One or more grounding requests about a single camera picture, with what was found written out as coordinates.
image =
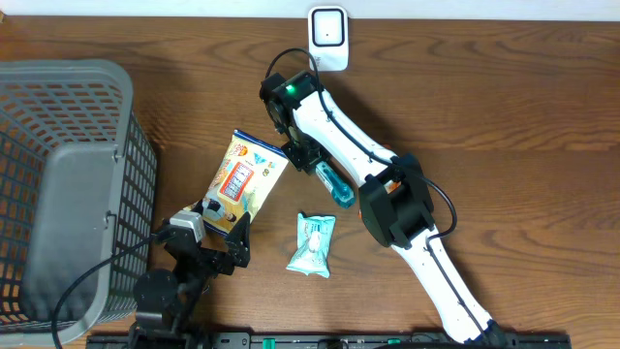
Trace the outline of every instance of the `wire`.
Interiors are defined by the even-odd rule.
[[[433,343],[433,342],[401,342],[388,345],[382,345],[375,349],[502,349],[497,346],[478,345],[478,344],[461,344],[461,343]]]
[[[271,64],[269,64],[269,67],[267,68],[267,72],[264,75],[264,78],[267,79],[269,77],[269,75],[271,75],[271,70],[273,69],[273,66],[275,66],[275,63],[278,61],[278,59],[280,59],[283,55],[290,53],[290,52],[302,52],[305,55],[308,56],[308,58],[310,58],[310,62],[312,62],[312,69],[314,70],[315,73],[315,79],[317,80],[317,90],[319,92],[319,101],[321,102],[321,106],[323,107],[323,110],[325,111],[325,114],[327,114],[327,118],[333,122],[333,124],[336,126],[336,128],[342,132],[343,135],[345,135],[345,137],[347,137],[347,139],[349,139],[349,141],[351,141],[356,147],[358,147],[366,156],[368,156],[370,159],[375,160],[377,162],[379,162],[380,164],[386,165],[388,167],[397,167],[397,168],[401,168],[399,165],[396,165],[394,163],[392,163],[390,160],[386,160],[386,159],[382,159],[380,157],[378,157],[377,155],[375,155],[374,152],[372,152],[371,150],[366,149],[366,147],[361,144],[360,142],[358,142],[356,140],[355,137],[351,136],[351,134],[349,134],[349,132],[347,132],[347,130],[345,130],[344,127],[342,127],[342,125],[340,125],[340,123],[338,122],[338,120],[336,120],[335,117],[333,117],[333,114],[331,112],[331,110],[327,107],[326,101],[323,98],[323,85],[321,84],[321,78],[319,77],[319,69],[317,66],[317,61],[314,59],[314,56],[312,55],[312,53],[310,53],[307,49],[305,48],[288,48],[283,50],[282,52],[280,52],[278,55],[275,56],[275,58],[273,58],[273,60],[271,61]],[[432,237],[429,237],[429,241],[434,239],[434,238],[444,238],[446,236],[448,236],[450,233],[452,233],[454,231],[454,229],[456,229],[456,223],[458,222],[458,218],[456,216],[456,208],[454,207],[454,204],[452,203],[452,200],[450,200],[450,197],[448,197],[448,194],[446,194],[446,192],[444,190],[442,190],[442,188],[439,187],[439,185],[437,185],[435,182],[433,182],[432,180],[428,179],[427,177],[425,177],[422,174],[418,174],[413,172],[413,175],[418,178],[419,180],[423,181],[426,185],[428,185],[429,187],[431,187],[434,191],[437,192],[437,194],[439,194],[439,196],[444,200],[444,202],[446,202],[446,205],[449,208],[449,212],[450,215],[452,217],[452,221],[450,226],[443,232],[438,233],[433,235]]]
[[[271,74],[271,70],[273,69],[273,66],[278,61],[278,59],[280,59],[283,55],[285,55],[287,53],[295,52],[295,51],[303,52],[304,54],[306,54],[308,56],[308,58],[310,58],[310,62],[312,62],[312,68],[313,68],[313,70],[315,72],[315,79],[317,80],[317,91],[319,92],[319,101],[321,102],[321,107],[323,107],[323,110],[325,111],[325,114],[327,115],[327,118],[331,122],[333,122],[333,124],[336,126],[336,128],[340,132],[342,132],[342,134],[345,135],[345,137],[347,137],[347,139],[349,139],[349,141],[351,141],[355,146],[357,146],[370,159],[375,160],[375,161],[379,162],[380,164],[386,165],[388,167],[396,167],[396,168],[402,169],[402,166],[394,164],[393,162],[391,162],[391,160],[388,161],[386,159],[382,159],[382,158],[378,157],[377,155],[375,155],[375,153],[372,152],[371,150],[366,149],[366,147],[363,144],[361,144],[353,136],[351,136],[351,134],[349,134],[349,132],[347,132],[347,130],[345,130],[345,128],[342,127],[342,125],[340,125],[338,120],[336,120],[336,118],[333,117],[333,114],[332,114],[331,110],[327,107],[326,101],[323,98],[324,88],[323,88],[323,85],[321,84],[321,78],[319,77],[319,69],[318,69],[318,66],[317,66],[317,62],[314,59],[314,56],[312,55],[312,53],[310,53],[308,50],[306,50],[305,48],[288,48],[288,49],[285,49],[284,51],[280,52],[278,55],[275,56],[275,58],[273,58],[273,60],[271,61],[271,64],[269,64],[269,67],[267,68],[267,72],[264,75],[264,77],[265,78],[269,77],[269,75]],[[417,177],[419,180],[423,181],[427,186],[431,187],[435,192],[437,192],[437,194],[439,194],[439,196],[444,200],[444,202],[446,203],[446,205],[449,208],[449,212],[450,212],[450,215],[452,217],[452,221],[451,221],[449,227],[445,231],[443,231],[441,233],[437,233],[435,235],[432,235],[432,236],[426,238],[426,249],[430,253],[430,255],[433,258],[433,260],[435,261],[435,264],[437,265],[437,268],[440,270],[442,276],[448,282],[450,288],[454,292],[454,295],[456,296],[456,298],[460,302],[461,306],[463,306],[463,308],[465,309],[465,312],[467,312],[468,316],[472,319],[472,321],[476,325],[477,329],[480,331],[480,334],[482,335],[482,337],[488,343],[488,337],[486,336],[486,333],[482,329],[481,324],[479,323],[478,319],[476,319],[476,317],[474,317],[474,314],[472,313],[472,311],[469,309],[469,307],[467,306],[465,301],[463,301],[463,299],[459,295],[458,291],[456,290],[456,288],[454,287],[454,285],[450,281],[450,278],[446,274],[446,271],[444,270],[442,265],[439,263],[439,260],[437,259],[437,256],[435,255],[435,252],[433,251],[433,248],[430,246],[430,241],[431,240],[433,240],[435,238],[445,238],[445,237],[447,237],[449,234],[451,234],[456,229],[456,224],[458,222],[458,218],[457,218],[457,215],[456,215],[456,208],[454,207],[454,204],[452,203],[452,200],[450,199],[448,194],[446,194],[446,192],[439,185],[437,185],[435,182],[433,182],[432,180],[428,179],[427,177],[425,177],[422,174],[418,174],[418,173],[415,173],[415,172],[410,172],[410,174],[413,174],[415,177]]]
[[[65,293],[63,293],[62,296],[60,297],[60,300],[58,300],[58,303],[56,304],[56,307],[54,308],[54,312],[51,315],[51,336],[52,336],[52,338],[54,340],[54,345],[56,346],[57,349],[62,349],[62,343],[60,343],[60,337],[58,336],[58,316],[60,315],[60,309],[62,308],[62,305],[65,303],[65,301],[67,300],[69,295],[71,295],[71,293],[76,289],[76,287],[82,281],[84,281],[88,276],[93,274],[95,271],[97,271],[97,270],[101,269],[102,267],[104,267],[104,266],[114,262],[115,260],[117,260],[119,258],[122,258],[122,257],[124,257],[124,256],[126,256],[126,255],[128,255],[128,254],[130,254],[130,253],[132,253],[132,252],[134,252],[136,250],[138,250],[139,248],[143,247],[144,245],[146,245],[147,243],[152,241],[157,236],[159,236],[159,235],[158,234],[152,234],[148,238],[143,239],[142,241],[140,241],[137,244],[133,245],[132,247],[124,250],[123,252],[121,252],[119,254],[115,254],[115,255],[109,257],[108,259],[104,260],[103,262],[101,262],[97,266],[89,269],[87,272],[82,274],[76,281],[74,281],[73,284],[71,284],[71,286],[69,286],[67,291],[65,291]]]

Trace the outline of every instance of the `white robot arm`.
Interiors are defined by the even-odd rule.
[[[418,190],[422,196],[417,205],[403,204],[402,207],[405,208],[399,206],[398,202],[402,202],[403,197],[407,197],[406,195],[400,195],[391,203],[381,202],[380,199],[372,202],[377,197],[377,192],[373,193],[372,190],[369,191],[366,188],[371,186],[371,183],[367,184],[367,181],[372,180],[376,189],[378,183],[376,178],[385,176],[385,173],[389,172],[389,168],[387,165],[371,159],[367,152],[362,151],[360,146],[387,162],[396,155],[362,132],[338,108],[330,94],[323,90],[325,104],[331,111],[329,117],[324,111],[319,98],[320,92],[313,84],[313,78],[302,72],[285,81],[280,75],[275,74],[263,82],[261,97],[276,125],[276,129],[281,133],[286,133],[291,139],[289,143],[283,146],[283,150],[298,170],[305,170],[308,173],[312,172],[313,166],[317,162],[326,159],[329,155],[333,156],[359,187],[364,224],[379,243],[385,246],[391,245],[412,268],[431,300],[435,303],[446,333],[453,340],[461,343],[481,340],[493,323],[492,318],[465,286],[446,254],[441,240],[430,238],[438,232],[432,217],[430,217],[429,211],[432,211],[432,203],[430,203],[426,184],[416,180],[417,187],[412,185],[415,187],[413,189]],[[350,137],[354,138],[360,146],[354,144]],[[385,193],[380,193],[380,195],[385,194],[386,197],[390,195],[384,185],[381,185],[381,189]],[[409,199],[415,201],[418,198],[410,196]],[[376,220],[381,221],[384,218],[380,212],[377,212],[377,205],[394,206],[395,213],[393,214],[395,215],[392,218],[395,219],[394,222],[399,223],[399,226],[395,228],[392,225],[387,232],[376,233],[375,231],[380,230],[379,226],[381,226],[381,223]],[[415,207],[426,210],[428,206],[430,206],[429,211],[423,214],[414,211],[409,214],[404,210],[414,209]],[[408,221],[409,216],[417,218]],[[420,225],[418,218],[419,221],[426,222],[426,226]],[[395,231],[403,230],[407,230],[404,233],[406,241],[393,236]]]
[[[380,146],[363,133],[336,106],[331,95],[325,90],[323,97],[327,107],[332,112],[332,117],[358,142],[381,158],[390,159],[395,156],[392,151]],[[293,110],[294,121],[298,129],[320,143],[346,169],[358,187],[365,183],[368,175],[378,175],[386,169],[386,165],[369,159],[326,117],[319,101],[318,91],[304,98],[300,104],[299,108]],[[429,243],[439,265],[431,257],[427,250],[426,240],[435,234],[438,232],[437,228],[433,226],[432,229],[424,229],[415,236],[411,240],[411,248],[406,249],[395,245],[391,248],[403,257],[418,277],[428,296],[435,303],[446,333],[461,343],[467,340],[475,340],[481,335],[481,330],[487,329],[491,316],[467,289],[438,238],[430,240]],[[451,289],[440,270],[440,266],[474,318],[470,317],[466,308],[461,304],[462,301]]]

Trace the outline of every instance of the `black bracket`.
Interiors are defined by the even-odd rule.
[[[134,286],[136,322],[147,333],[187,333],[189,317],[210,279],[231,275],[250,262],[250,213],[245,212],[225,237],[228,252],[201,247],[191,229],[164,225],[158,242],[176,260],[174,270],[150,270]]]
[[[314,139],[305,135],[293,118],[293,110],[301,101],[317,90],[316,79],[308,72],[301,72],[289,80],[274,73],[261,83],[260,97],[276,131],[286,134],[289,141],[282,151],[298,171],[312,173],[317,164],[329,159],[330,154]]]
[[[418,159],[406,154],[392,162],[396,166],[367,176],[359,187],[361,219],[382,246],[411,248],[411,239],[435,224],[430,214],[433,202],[426,183],[419,179],[422,168]],[[389,193],[386,186],[390,183],[398,187]]]

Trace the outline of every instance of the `white wall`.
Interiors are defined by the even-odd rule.
[[[306,17],[341,5],[352,18],[619,20],[620,0],[0,0],[7,15]]]

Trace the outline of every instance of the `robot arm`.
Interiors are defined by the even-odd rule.
[[[446,333],[464,343],[481,340],[492,318],[474,299],[454,268],[438,238],[432,216],[433,205],[426,184],[414,175],[370,159],[332,121],[353,136],[363,147],[383,159],[400,161],[408,171],[421,174],[419,162],[411,155],[402,159],[364,134],[323,91],[331,110],[328,118],[314,85],[314,77],[302,72],[285,81],[275,74],[263,82],[261,97],[276,130],[290,142],[283,150],[297,167],[311,173],[320,160],[333,156],[359,187],[362,219],[370,233],[384,246],[391,246],[412,268],[435,303]],[[399,187],[388,192],[398,180]]]

